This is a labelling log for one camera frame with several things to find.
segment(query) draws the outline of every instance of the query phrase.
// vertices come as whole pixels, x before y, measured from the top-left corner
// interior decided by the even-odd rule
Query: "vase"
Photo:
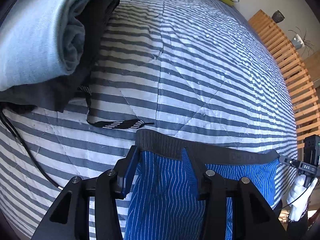
[[[302,40],[302,38],[296,34],[292,40],[291,40],[292,45],[295,47],[295,49],[301,49],[304,47],[304,42]]]
[[[283,14],[278,10],[271,17],[275,23],[282,22],[284,20]]]

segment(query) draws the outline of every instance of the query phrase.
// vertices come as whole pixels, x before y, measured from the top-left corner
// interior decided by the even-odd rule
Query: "black cable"
[[[41,172],[41,174],[55,187],[58,189],[63,190],[63,187],[61,187],[58,183],[56,183],[53,179],[51,179],[47,173],[42,169],[42,167],[39,165],[38,161],[33,157],[31,154],[28,146],[26,145],[24,139],[20,136],[16,128],[10,123],[8,118],[4,115],[3,113],[3,108],[0,107],[0,121],[3,123],[3,125],[9,130],[9,132],[22,144],[22,146],[25,148],[27,151],[31,161],[33,164],[37,167],[37,169]]]
[[[284,206],[284,207],[282,207],[282,208],[280,208],[280,209],[278,209],[277,211],[279,211],[279,210],[282,210],[282,209],[284,209],[284,208],[286,208],[286,207],[288,207],[288,206],[290,206],[291,204],[293,204],[296,200],[298,200],[303,194],[305,194],[305,192],[308,190],[308,188],[310,187],[310,185],[311,185],[311,182],[310,182],[310,184],[309,184],[309,186],[306,188],[306,190],[299,196],[299,197],[297,197],[294,201],[292,201],[291,203],[289,203],[288,205],[286,205],[286,206]]]

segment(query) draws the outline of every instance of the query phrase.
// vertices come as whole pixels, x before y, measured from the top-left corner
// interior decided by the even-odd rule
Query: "air plant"
[[[301,39],[301,41],[303,42],[303,46],[302,46],[302,47],[305,47],[305,49],[304,49],[302,55],[303,55],[304,52],[307,50],[308,56],[309,56],[309,55],[310,55],[310,50],[312,50],[313,52],[315,52],[314,49],[313,49],[314,45],[311,43],[311,41],[306,40],[307,30],[306,30],[306,32],[304,33],[303,38],[302,38],[302,32],[301,32],[301,30],[300,30],[297,26],[296,26],[296,28],[300,31],[300,35],[297,34],[297,33],[296,33],[295,31],[293,31],[293,30],[289,30],[289,31],[294,32],[296,35],[298,35],[299,38]]]

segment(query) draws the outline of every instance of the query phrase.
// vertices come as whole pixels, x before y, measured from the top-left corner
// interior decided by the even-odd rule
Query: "white glove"
[[[306,180],[306,176],[304,174],[298,175],[294,179],[294,183],[291,186],[291,189],[289,191],[289,194],[287,197],[288,204],[291,203],[292,201],[296,200],[297,198],[299,198],[295,202],[293,202],[292,205],[290,205],[291,206],[291,211],[289,214],[290,220],[299,221],[303,212],[307,208],[308,198],[310,197],[313,189],[315,188],[315,186],[318,182],[318,179],[314,178],[311,182],[311,185],[306,190],[306,188],[303,186],[305,180]]]

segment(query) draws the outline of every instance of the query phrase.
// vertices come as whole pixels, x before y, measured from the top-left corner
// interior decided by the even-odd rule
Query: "bed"
[[[101,38],[91,75],[91,122],[139,118],[177,138],[297,157],[292,104],[279,68],[243,16],[218,0],[121,0]],[[64,186],[98,176],[134,144],[134,129],[86,122],[85,99],[63,113],[4,114],[44,170]],[[275,206],[295,171],[278,165]],[[60,190],[0,124],[0,208],[31,237]],[[124,235],[130,193],[117,201]],[[95,239],[94,200],[90,239]]]

